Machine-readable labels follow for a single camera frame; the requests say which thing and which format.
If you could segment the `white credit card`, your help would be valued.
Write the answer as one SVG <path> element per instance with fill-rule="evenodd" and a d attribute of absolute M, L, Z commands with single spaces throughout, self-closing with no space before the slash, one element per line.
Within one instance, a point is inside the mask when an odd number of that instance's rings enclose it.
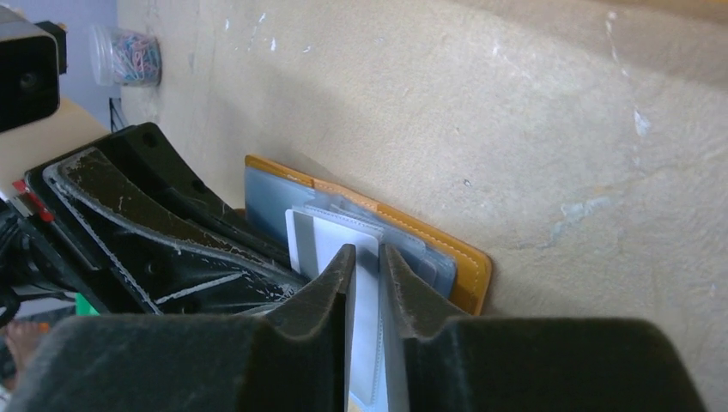
<path fill-rule="evenodd" d="M 292 268 L 309 280 L 333 267 L 349 252 L 353 270 L 353 326 L 350 344 L 349 394 L 363 411 L 388 406 L 383 348 L 383 315 L 379 297 L 379 245 L 382 232 L 371 225 L 313 207 L 285 212 Z"/>

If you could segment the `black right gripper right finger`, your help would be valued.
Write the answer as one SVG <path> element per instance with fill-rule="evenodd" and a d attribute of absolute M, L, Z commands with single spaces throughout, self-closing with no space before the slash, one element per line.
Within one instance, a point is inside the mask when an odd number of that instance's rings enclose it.
<path fill-rule="evenodd" d="M 503 318 L 457 308 L 379 250 L 391 411 L 702 411 L 668 337 L 637 318 Z"/>

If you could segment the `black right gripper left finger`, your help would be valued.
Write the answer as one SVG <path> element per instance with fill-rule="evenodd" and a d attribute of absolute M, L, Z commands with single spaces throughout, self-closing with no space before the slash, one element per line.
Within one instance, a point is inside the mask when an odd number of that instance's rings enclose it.
<path fill-rule="evenodd" d="M 344 411 L 352 259 L 263 316 L 101 315 L 46 335 L 11 411 Z"/>

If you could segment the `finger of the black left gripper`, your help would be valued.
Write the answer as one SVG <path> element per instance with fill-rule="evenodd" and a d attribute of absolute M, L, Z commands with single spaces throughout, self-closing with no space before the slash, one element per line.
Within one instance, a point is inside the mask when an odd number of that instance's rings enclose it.
<path fill-rule="evenodd" d="M 282 244 L 253 228 L 244 213 L 218 197 L 157 124 L 128 126 L 98 139 L 94 146 L 132 183 L 177 217 L 283 268 L 289 266 Z"/>

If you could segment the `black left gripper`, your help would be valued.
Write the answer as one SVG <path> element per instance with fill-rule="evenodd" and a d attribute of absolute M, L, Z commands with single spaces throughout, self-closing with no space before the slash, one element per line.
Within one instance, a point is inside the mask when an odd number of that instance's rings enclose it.
<path fill-rule="evenodd" d="M 78 293 L 100 313 L 237 314 L 304 287 L 285 251 L 200 180 L 186 183 L 190 195 L 98 148 L 25 172 L 12 186 L 31 214 L 11 204 L 1 214 L 1 295 Z"/>

